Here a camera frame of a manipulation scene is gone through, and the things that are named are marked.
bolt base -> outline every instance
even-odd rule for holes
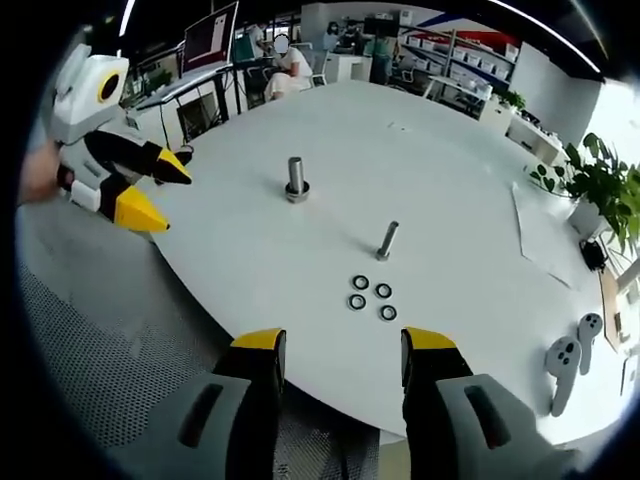
[[[376,252],[376,260],[378,260],[379,262],[386,262],[387,260],[389,260],[389,254],[387,253],[385,255],[383,252],[378,250]]]
[[[302,191],[302,193],[296,193],[291,189],[291,184],[287,183],[287,186],[284,188],[284,191],[287,195],[287,200],[289,200],[289,202],[291,203],[302,203],[304,202],[307,197],[309,196],[309,191],[311,190],[311,187],[309,186],[309,183],[304,182],[304,190]]]

white round table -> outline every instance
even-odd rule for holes
[[[528,184],[523,167],[535,159],[507,138],[444,106],[350,81],[259,107],[192,144],[193,184],[151,192],[171,222],[154,240],[232,336],[285,328],[286,377],[313,397],[405,435],[408,325],[449,336],[474,372],[532,408],[552,442],[606,427],[628,402],[611,370],[621,360],[602,339],[564,415],[548,416],[544,353],[584,313],[601,312],[600,290],[584,265],[570,289],[521,255],[512,182],[541,208],[554,199]],[[298,205],[284,197],[291,156],[303,158],[311,185]],[[392,220],[398,235],[378,262]],[[384,302],[371,289],[364,310],[347,307],[356,274],[393,288],[395,321],[379,318]]]

person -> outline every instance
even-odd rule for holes
[[[397,37],[378,37],[374,40],[374,55],[371,63],[371,82],[378,85],[387,85],[393,60],[400,49]]]
[[[364,41],[358,30],[358,22],[355,20],[347,22],[347,30],[342,34],[340,45],[344,48],[353,48],[356,55],[362,55]]]
[[[276,53],[284,56],[276,58],[281,72],[274,73],[264,92],[264,97],[269,100],[277,100],[293,92],[299,92],[311,88],[311,75],[313,74],[309,63],[302,52],[289,46],[289,38],[282,34],[274,39]]]
[[[322,48],[329,52],[333,52],[338,44],[338,22],[329,22],[327,31],[324,33],[322,39]]]
[[[266,23],[258,23],[247,32],[251,39],[251,48],[253,49],[253,56],[260,58],[264,53],[268,52],[269,44],[264,40],[264,31],[267,28]]]
[[[18,187],[18,204],[42,202],[58,192],[60,157],[47,137],[42,118],[37,118],[27,143]]]

storage box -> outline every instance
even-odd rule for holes
[[[440,75],[442,73],[442,65],[439,65],[435,62],[429,62],[429,73]]]
[[[427,60],[421,60],[419,58],[416,58],[416,63],[415,63],[416,69],[427,71],[428,67],[429,67],[429,62]]]
[[[467,63],[472,67],[477,67],[480,65],[480,57],[473,53],[467,52]]]
[[[400,25],[410,27],[413,20],[413,10],[400,11]]]
[[[424,40],[424,39],[422,40],[422,43],[420,45],[421,45],[420,48],[422,48],[423,50],[429,50],[429,51],[433,51],[433,49],[436,46],[436,44],[431,40]]]
[[[507,60],[511,62],[515,62],[518,58],[518,54],[520,53],[520,49],[518,47],[514,47],[507,43],[507,48],[504,56],[507,57]]]
[[[466,55],[467,55],[467,52],[465,52],[461,48],[455,47],[453,49],[453,58],[455,58],[456,60],[464,61],[464,58],[466,57]]]
[[[498,77],[500,80],[506,80],[508,75],[509,70],[507,70],[506,68],[496,68],[496,77]]]
[[[485,72],[493,73],[493,69],[495,68],[495,63],[488,62],[486,60],[482,60],[480,63],[480,70],[484,70]]]
[[[451,80],[455,80],[458,83],[462,83],[465,75],[462,72],[458,72],[456,70],[451,70]]]

white vr controller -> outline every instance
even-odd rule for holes
[[[556,394],[551,402],[551,415],[554,417],[562,415],[567,406],[580,366],[581,356],[580,343],[573,337],[560,337],[553,342],[547,351],[544,366],[551,375],[557,378]]]
[[[557,378],[556,394],[551,403],[551,415],[554,417],[564,412],[578,369],[581,375],[589,373],[591,348],[603,327],[604,322],[600,315],[588,313],[578,323],[578,339],[561,337],[549,347],[544,365],[547,371]]]
[[[602,332],[604,322],[597,313],[588,313],[580,319],[578,324],[578,340],[582,345],[582,360],[580,360],[580,375],[589,373],[591,367],[591,348],[596,337]]]

